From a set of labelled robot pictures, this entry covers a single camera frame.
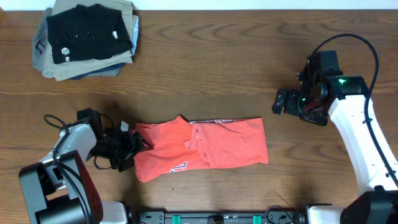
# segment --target wood grain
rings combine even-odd
[[[5,12],[0,20],[0,223],[28,223],[18,172],[46,155],[57,130],[45,113],[65,121],[92,107],[115,121],[262,116],[269,164],[192,170],[146,184],[134,169],[96,170],[86,163],[101,198],[135,210],[266,210],[306,203],[347,206],[357,197],[354,171],[332,123],[318,127],[272,114],[277,89],[298,88],[295,72],[323,40],[351,32],[374,44],[380,74],[377,118],[398,153],[398,16],[396,11],[139,11],[140,37],[132,65],[117,78],[56,82],[31,65],[31,42],[42,12]],[[374,62],[361,42],[342,38],[346,75],[370,81]]]

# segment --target stack of folded clothes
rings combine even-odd
[[[120,74],[132,63],[138,17],[125,0],[57,0],[33,39],[33,67],[56,80]]]

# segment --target folded clothes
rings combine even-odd
[[[86,74],[82,74],[82,75],[77,75],[75,77],[71,77],[69,79],[71,80],[79,80],[82,79],[84,77],[96,77],[99,74],[101,74],[101,76],[118,76],[119,73],[121,72],[123,66],[125,65],[125,63],[117,63],[115,65],[111,65],[102,69],[98,69],[92,72],[88,72]]]
[[[160,174],[192,169],[233,168],[268,163],[262,118],[136,124],[148,143],[134,157],[136,174],[147,182]]]
[[[47,17],[51,16],[51,13],[52,8],[46,8],[32,41],[32,65],[39,71],[43,70],[44,57],[42,57],[42,55],[44,54],[45,48],[47,47],[48,39]]]
[[[100,4],[78,4],[47,17],[47,24],[55,64],[102,60],[132,49],[121,11]]]
[[[101,4],[104,7],[110,9],[120,10],[122,13],[122,18],[126,29],[129,33],[129,37],[132,40],[133,44],[137,43],[137,35],[134,35],[135,26],[138,27],[138,19],[137,16],[132,15],[132,2],[125,0],[57,0],[55,2],[52,15],[57,15],[66,10],[72,9],[76,7],[77,4],[81,4],[84,6],[92,6],[94,4]],[[47,78],[55,78],[56,80],[64,80],[75,77],[77,75],[82,75],[86,73],[90,73],[92,71],[97,71],[102,68],[106,68],[108,66],[112,66],[117,63],[132,63],[131,56],[134,54],[135,45],[131,50],[125,51],[121,54],[117,54],[112,56],[111,58],[107,58],[104,60],[90,59],[84,61],[75,61],[75,62],[64,62],[60,64],[54,64],[52,59],[52,47],[48,44],[45,48],[45,52],[40,54],[43,58],[43,76]],[[109,73],[112,75],[117,75],[120,73],[120,68],[113,70],[111,72],[98,72],[92,73],[88,76],[98,75],[108,75]]]

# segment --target black cable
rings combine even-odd
[[[60,162],[61,166],[66,169],[69,173],[71,173],[72,175],[74,175],[76,177],[76,179],[79,180],[79,182],[81,184],[83,184],[83,181],[81,180],[81,177],[79,176],[79,174],[77,174],[73,169],[71,169],[70,167],[68,167],[67,165],[63,164],[62,162]]]
[[[51,123],[50,121],[48,121],[47,118],[56,119],[57,121],[59,121],[59,122],[62,124],[62,127],[57,126],[57,125]],[[63,122],[60,118],[58,118],[58,117],[56,117],[56,116],[54,116],[54,115],[51,115],[51,114],[45,114],[45,115],[43,116],[43,119],[44,119],[44,121],[45,121],[47,124],[49,124],[49,125],[51,125],[51,126],[53,126],[53,127],[55,127],[55,128],[58,128],[58,129],[62,129],[63,127],[66,127],[66,126],[67,126],[67,124],[66,124],[65,122]]]
[[[272,208],[275,208],[275,207],[278,207],[278,208],[283,209],[284,212],[286,213],[286,215],[288,216],[288,218],[291,219],[291,223],[294,223],[293,217],[291,217],[291,216],[286,212],[285,208],[282,207],[282,206],[280,206],[280,205],[271,205],[271,207],[269,207],[269,208],[267,209],[267,211],[266,211],[266,219],[268,220],[268,222],[270,222],[271,224],[276,224],[276,223],[274,223],[273,221],[269,220],[269,218],[268,218],[268,211],[269,211],[270,209],[272,209]]]
[[[101,170],[112,168],[111,166],[110,166],[110,167],[100,167],[100,166],[97,164],[97,156],[94,156],[94,166],[95,166],[97,169],[101,169]]]
[[[47,120],[47,117],[56,119],[57,121],[59,121],[62,124],[62,127],[59,127],[53,123],[51,123],[50,121]],[[62,144],[65,142],[66,138],[69,136],[69,128],[67,127],[67,124],[65,122],[63,122],[60,118],[51,115],[51,114],[46,114],[44,115],[44,121],[56,128],[62,129],[65,128],[65,135],[62,136],[61,140],[58,142],[58,144],[55,146],[55,148],[52,149],[52,159],[54,161],[55,166],[58,168],[58,170],[61,172],[61,174],[63,175],[63,178],[66,179],[68,181],[68,183],[71,185],[72,189],[76,192],[77,197],[79,199],[80,202],[80,206],[81,209],[83,210],[83,214],[85,216],[86,219],[86,224],[90,224],[90,217],[89,217],[89,212],[88,212],[88,207],[83,199],[83,196],[81,194],[81,192],[79,191],[78,187],[76,186],[76,184],[74,183],[74,181],[72,181],[72,178],[70,178],[69,174],[65,171],[64,167],[68,167],[65,164],[62,164],[59,162],[58,158],[57,158],[57,154],[58,154],[58,150],[60,149],[60,147],[62,146]]]
[[[336,38],[339,38],[339,37],[354,37],[354,38],[357,38],[359,40],[362,40],[371,49],[371,51],[373,53],[374,63],[375,63],[374,75],[373,75],[373,79],[372,79],[371,85],[369,87],[368,94],[366,95],[366,99],[365,99],[365,106],[364,106],[365,120],[364,120],[364,122],[368,126],[369,133],[370,133],[370,135],[372,137],[374,146],[376,147],[376,149],[377,149],[377,151],[378,151],[378,153],[380,155],[381,160],[383,161],[385,167],[387,168],[388,174],[391,176],[391,178],[394,181],[395,185],[398,187],[398,179],[397,179],[394,171],[392,170],[390,164],[388,163],[388,160],[387,160],[386,156],[384,155],[384,153],[383,153],[383,151],[382,151],[382,149],[381,149],[381,147],[379,145],[379,142],[377,141],[376,135],[374,134],[374,131],[373,131],[373,128],[372,128],[372,125],[371,125],[372,119],[369,118],[369,101],[371,99],[371,95],[372,95],[372,91],[373,91],[373,88],[374,88],[374,84],[376,83],[377,74],[379,72],[379,57],[377,56],[376,49],[372,46],[372,44],[368,40],[366,40],[365,38],[363,38],[363,37],[361,37],[359,35],[356,35],[356,34],[339,34],[339,35],[336,35],[334,37],[330,37],[329,39],[327,39],[324,42],[322,42],[322,44],[320,44],[312,52],[312,54],[315,54],[319,50],[319,48],[321,48],[325,43],[327,43],[327,42],[329,42],[331,40],[334,40]]]
[[[105,114],[101,114],[101,113],[99,115],[100,116],[104,116],[105,118],[107,118],[112,124],[112,129],[114,129],[114,124],[113,124],[113,121],[112,121],[112,119],[110,117],[106,116]]]

